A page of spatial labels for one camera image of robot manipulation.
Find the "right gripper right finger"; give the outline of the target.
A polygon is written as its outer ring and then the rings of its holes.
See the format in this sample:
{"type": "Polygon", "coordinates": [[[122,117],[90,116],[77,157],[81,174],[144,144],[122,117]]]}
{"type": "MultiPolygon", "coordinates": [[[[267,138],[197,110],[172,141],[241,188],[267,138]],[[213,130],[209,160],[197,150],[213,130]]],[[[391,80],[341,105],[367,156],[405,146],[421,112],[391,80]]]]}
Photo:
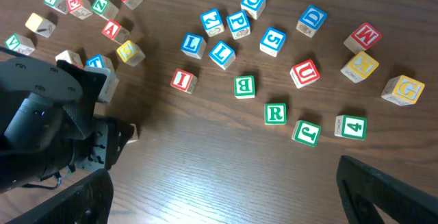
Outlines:
{"type": "Polygon", "coordinates": [[[382,223],[377,208],[398,223],[437,222],[437,198],[349,155],[339,159],[336,182],[349,223],[382,223]]]}

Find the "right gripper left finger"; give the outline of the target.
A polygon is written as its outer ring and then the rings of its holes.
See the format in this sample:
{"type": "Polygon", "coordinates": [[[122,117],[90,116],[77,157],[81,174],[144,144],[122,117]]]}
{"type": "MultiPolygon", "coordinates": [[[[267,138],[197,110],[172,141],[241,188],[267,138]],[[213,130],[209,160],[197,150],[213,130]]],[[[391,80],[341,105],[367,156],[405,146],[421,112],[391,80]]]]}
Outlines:
{"type": "Polygon", "coordinates": [[[114,196],[110,174],[99,169],[11,223],[107,223],[114,196]]]}

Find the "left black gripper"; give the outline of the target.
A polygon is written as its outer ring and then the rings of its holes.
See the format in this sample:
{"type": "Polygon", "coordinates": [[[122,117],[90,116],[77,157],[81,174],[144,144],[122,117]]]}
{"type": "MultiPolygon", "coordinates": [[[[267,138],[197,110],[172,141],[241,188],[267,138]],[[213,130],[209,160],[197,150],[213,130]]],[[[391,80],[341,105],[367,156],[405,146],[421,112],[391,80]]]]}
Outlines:
{"type": "Polygon", "coordinates": [[[75,131],[68,133],[73,143],[70,164],[90,172],[110,170],[124,146],[134,138],[134,125],[94,113],[106,76],[87,72],[63,60],[57,62],[57,67],[73,76],[83,90],[76,102],[63,106],[75,127],[75,131]]]}

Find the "green R block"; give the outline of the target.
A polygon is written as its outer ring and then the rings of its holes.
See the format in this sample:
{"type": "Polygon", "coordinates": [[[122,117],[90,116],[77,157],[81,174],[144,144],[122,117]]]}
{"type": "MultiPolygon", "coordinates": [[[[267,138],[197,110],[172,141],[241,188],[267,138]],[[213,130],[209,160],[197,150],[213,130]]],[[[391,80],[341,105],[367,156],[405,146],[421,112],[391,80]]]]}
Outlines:
{"type": "Polygon", "coordinates": [[[285,125],[287,123],[286,104],[285,103],[265,104],[264,121],[266,125],[285,125]]]}

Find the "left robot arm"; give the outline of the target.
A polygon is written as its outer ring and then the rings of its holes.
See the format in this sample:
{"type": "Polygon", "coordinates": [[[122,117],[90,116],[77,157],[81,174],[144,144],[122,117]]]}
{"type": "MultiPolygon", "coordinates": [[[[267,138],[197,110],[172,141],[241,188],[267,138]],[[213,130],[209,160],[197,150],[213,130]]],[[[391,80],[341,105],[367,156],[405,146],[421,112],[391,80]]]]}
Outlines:
{"type": "Polygon", "coordinates": [[[1,52],[10,56],[1,63],[1,192],[60,181],[62,169],[111,169],[136,135],[135,125],[94,112],[109,103],[115,74],[1,52]]]}

